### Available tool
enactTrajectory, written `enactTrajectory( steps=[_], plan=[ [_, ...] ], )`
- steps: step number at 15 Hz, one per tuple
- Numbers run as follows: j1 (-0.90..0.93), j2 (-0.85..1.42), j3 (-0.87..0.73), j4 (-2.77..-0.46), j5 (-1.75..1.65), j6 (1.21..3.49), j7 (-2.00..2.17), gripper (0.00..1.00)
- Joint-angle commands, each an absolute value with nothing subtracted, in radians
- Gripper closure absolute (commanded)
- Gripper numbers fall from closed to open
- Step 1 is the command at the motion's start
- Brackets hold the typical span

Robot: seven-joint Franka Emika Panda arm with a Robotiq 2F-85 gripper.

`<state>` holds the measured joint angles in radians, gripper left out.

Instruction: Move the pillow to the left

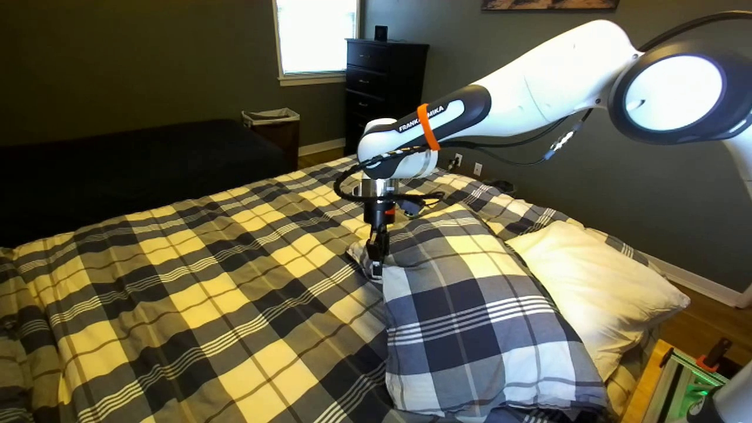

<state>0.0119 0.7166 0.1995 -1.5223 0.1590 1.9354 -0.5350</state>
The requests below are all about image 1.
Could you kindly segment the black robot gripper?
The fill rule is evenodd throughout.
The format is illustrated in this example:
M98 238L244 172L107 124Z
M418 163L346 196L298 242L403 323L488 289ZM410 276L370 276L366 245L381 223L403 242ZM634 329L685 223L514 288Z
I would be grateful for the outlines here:
M398 184L392 178L364 178L364 222L374 228L366 241L366 255L374 271L384 269L384 262L391 250L389 223L396 222L396 199Z

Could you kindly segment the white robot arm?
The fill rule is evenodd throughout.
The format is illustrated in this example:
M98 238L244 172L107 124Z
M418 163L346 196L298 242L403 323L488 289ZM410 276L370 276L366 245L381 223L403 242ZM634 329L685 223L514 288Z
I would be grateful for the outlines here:
M359 202L372 225L364 271L384 271L389 216L411 202L398 184L425 178L445 141L518 137L606 109L614 127L659 147L720 141L741 177L752 172L750 60L689 43L680 27L636 47L606 18L581 23L467 88L364 127Z

